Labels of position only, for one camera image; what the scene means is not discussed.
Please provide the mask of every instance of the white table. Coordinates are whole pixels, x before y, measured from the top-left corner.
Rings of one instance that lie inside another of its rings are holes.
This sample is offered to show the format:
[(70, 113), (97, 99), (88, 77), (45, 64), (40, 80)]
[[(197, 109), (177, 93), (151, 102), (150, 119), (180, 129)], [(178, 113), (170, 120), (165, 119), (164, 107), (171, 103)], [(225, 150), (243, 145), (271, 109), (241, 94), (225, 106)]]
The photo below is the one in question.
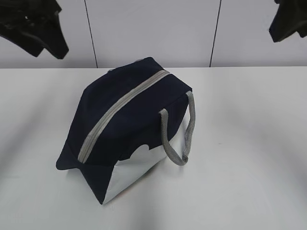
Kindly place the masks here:
[(0, 229), (307, 229), (307, 68), (169, 70), (194, 91), (189, 162), (163, 160), (101, 206), (55, 162), (107, 69), (1, 69)]

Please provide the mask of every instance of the lunch bag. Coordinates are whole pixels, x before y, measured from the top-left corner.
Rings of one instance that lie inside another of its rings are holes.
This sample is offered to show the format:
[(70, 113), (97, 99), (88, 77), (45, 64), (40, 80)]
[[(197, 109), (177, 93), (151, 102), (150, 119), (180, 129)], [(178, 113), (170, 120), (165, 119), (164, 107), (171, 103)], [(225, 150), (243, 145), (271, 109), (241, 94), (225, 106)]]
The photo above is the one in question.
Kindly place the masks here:
[[(179, 156), (169, 140), (188, 105)], [(84, 90), (56, 167), (80, 169), (105, 204), (166, 156), (185, 165), (194, 127), (192, 89), (148, 57), (109, 71)]]

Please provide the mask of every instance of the black fabric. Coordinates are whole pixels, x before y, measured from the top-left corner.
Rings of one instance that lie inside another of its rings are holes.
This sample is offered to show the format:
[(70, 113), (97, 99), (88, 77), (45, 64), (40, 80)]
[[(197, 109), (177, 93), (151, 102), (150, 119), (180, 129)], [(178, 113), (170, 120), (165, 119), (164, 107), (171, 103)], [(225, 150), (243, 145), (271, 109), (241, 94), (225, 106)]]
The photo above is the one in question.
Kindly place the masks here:
[(63, 59), (68, 46), (59, 23), (55, 0), (0, 0), (0, 36), (37, 57), (46, 48)]
[(307, 35), (307, 1), (275, 0), (279, 3), (276, 16), (270, 26), (270, 34), (274, 42), (298, 32), (301, 37)]
[(171, 139), (179, 129), (188, 106), (186, 92), (192, 89), (169, 74), (134, 97), (112, 117), (86, 163), (77, 160), (85, 138), (106, 111), (160, 70), (163, 68), (148, 57), (110, 71), (90, 84), (82, 94), (57, 168), (79, 168), (100, 203), (117, 161), (130, 158), (143, 144), (150, 149), (162, 145), (159, 112), (163, 108), (169, 112), (168, 138)]
[(103, 203), (114, 166), (105, 167), (99, 165), (92, 166), (82, 164), (72, 154), (71, 149), (66, 142), (63, 151), (59, 159), (57, 160), (56, 168), (58, 170), (67, 170), (75, 168), (80, 169), (86, 182), (89, 184), (99, 203)]

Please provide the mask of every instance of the navy fabric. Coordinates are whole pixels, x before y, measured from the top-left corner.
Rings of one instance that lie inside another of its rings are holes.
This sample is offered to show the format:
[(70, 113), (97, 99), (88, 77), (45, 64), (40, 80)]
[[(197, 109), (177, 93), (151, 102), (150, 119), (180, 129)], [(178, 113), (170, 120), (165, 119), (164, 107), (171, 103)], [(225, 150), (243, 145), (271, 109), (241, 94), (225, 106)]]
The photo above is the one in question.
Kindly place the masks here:
[(163, 108), (169, 113), (168, 139), (179, 129), (188, 106), (186, 92), (192, 89), (169, 74), (134, 97), (112, 117), (86, 163), (77, 160), (85, 138), (106, 111), (160, 70), (163, 68), (148, 57), (110, 71), (83, 92), (57, 168), (79, 168), (100, 203), (117, 161), (130, 158), (143, 144), (150, 149), (162, 145), (159, 112)]

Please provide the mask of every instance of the navy blue bag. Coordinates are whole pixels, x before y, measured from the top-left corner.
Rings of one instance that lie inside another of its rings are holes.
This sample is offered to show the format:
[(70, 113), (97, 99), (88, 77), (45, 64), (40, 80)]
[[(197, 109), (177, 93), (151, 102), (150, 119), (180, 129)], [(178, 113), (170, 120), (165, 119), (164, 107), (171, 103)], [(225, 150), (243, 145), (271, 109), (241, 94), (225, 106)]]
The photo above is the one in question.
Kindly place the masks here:
[[(182, 157), (171, 147), (189, 105)], [(151, 57), (109, 71), (83, 92), (59, 170), (81, 170), (98, 201), (106, 203), (166, 155), (188, 161), (195, 126), (192, 89)]]

